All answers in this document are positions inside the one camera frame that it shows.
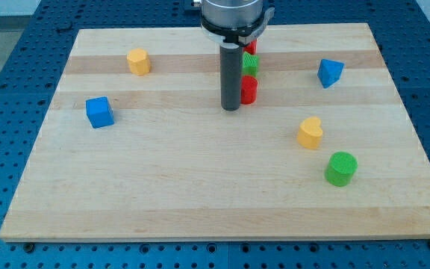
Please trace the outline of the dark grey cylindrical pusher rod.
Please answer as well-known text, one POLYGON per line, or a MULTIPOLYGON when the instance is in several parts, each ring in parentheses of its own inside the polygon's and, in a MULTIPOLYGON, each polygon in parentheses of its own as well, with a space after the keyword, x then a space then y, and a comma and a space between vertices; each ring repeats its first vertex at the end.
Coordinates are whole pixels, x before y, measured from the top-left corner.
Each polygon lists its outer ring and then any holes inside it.
POLYGON ((220 47, 220 100, 226 111, 236 111, 241 103, 243 49, 220 47))

